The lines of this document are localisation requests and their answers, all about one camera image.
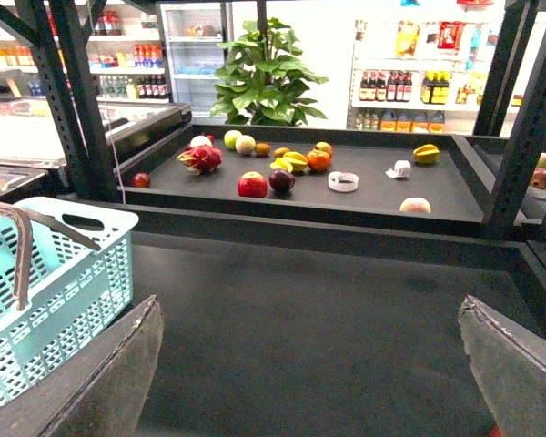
shopping basket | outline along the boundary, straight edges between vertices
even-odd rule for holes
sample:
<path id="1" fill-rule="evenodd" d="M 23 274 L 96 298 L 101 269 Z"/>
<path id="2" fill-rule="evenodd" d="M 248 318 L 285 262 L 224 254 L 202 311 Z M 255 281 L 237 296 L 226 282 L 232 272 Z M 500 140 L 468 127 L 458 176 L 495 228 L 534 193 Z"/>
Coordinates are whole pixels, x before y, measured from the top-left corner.
<path id="1" fill-rule="evenodd" d="M 52 198 L 0 203 L 0 406 L 85 347 L 132 300 L 137 220 Z"/>

dragon fruit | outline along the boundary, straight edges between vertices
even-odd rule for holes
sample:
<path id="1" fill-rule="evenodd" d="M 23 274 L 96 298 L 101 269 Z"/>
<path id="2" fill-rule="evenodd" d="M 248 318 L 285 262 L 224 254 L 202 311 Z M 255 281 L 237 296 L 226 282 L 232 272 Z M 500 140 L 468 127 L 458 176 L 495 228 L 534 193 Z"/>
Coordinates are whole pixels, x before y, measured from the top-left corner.
<path id="1" fill-rule="evenodd" d="M 199 146 L 187 149 L 177 158 L 190 171 L 196 171 L 197 175 L 213 172 L 222 162 L 220 150 L 211 146 Z"/>

light blue basket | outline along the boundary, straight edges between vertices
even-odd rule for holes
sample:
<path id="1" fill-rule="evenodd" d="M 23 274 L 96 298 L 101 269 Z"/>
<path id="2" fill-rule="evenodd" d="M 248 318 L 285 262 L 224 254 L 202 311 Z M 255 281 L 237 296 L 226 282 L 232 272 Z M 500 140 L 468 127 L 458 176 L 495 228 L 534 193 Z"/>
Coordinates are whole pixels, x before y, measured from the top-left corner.
<path id="1" fill-rule="evenodd" d="M 33 221 L 28 303 L 19 311 L 12 295 L 17 231 L 11 219 L 0 217 L 0 406 L 85 347 L 133 297 L 130 230 L 136 214 L 52 198 L 15 206 L 61 222 L 64 214 L 95 219 L 104 229 L 76 229 L 100 245 L 94 252 Z"/>

basket handle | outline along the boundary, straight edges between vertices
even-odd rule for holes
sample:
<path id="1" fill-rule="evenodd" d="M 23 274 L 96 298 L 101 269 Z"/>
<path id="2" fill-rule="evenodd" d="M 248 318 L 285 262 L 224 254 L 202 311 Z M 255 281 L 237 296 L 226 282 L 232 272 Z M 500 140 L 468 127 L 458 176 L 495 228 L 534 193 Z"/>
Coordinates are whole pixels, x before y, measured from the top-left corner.
<path id="1" fill-rule="evenodd" d="M 17 300 L 16 309 L 22 311 L 28 302 L 30 281 L 30 261 L 33 251 L 33 226 L 28 215 L 7 203 L 0 202 L 0 216 L 11 219 L 18 230 L 16 242 L 15 286 L 13 296 Z"/>
<path id="2" fill-rule="evenodd" d="M 28 302 L 28 286 L 30 284 L 30 263 L 33 249 L 33 227 L 30 220 L 60 232 L 73 241 L 82 244 L 88 249 L 99 251 L 101 247 L 92 239 L 77 232 L 60 221 L 32 209 L 13 207 L 7 203 L 0 202 L 0 216 L 13 220 L 18 230 L 18 241 L 16 242 L 16 263 L 15 283 L 13 296 L 17 300 L 16 309 L 23 310 Z"/>

potted plant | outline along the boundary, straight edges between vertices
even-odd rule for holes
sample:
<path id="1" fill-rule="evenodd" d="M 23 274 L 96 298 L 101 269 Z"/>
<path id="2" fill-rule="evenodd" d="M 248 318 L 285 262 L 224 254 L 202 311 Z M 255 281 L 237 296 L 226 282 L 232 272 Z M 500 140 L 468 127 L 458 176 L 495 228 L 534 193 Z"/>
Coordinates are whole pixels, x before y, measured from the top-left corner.
<path id="1" fill-rule="evenodd" d="M 246 34 L 237 41 L 218 46 L 228 50 L 227 59 L 215 76 L 217 102 L 211 116 L 227 114 L 227 123 L 235 125 L 299 126 L 307 116 L 326 118 L 311 107 L 317 100 L 301 97 L 309 90 L 308 82 L 324 84 L 327 77 L 316 76 L 298 58 L 303 52 L 295 47 L 298 39 L 290 25 L 277 18 L 268 20 L 266 37 L 257 22 L 243 23 Z"/>

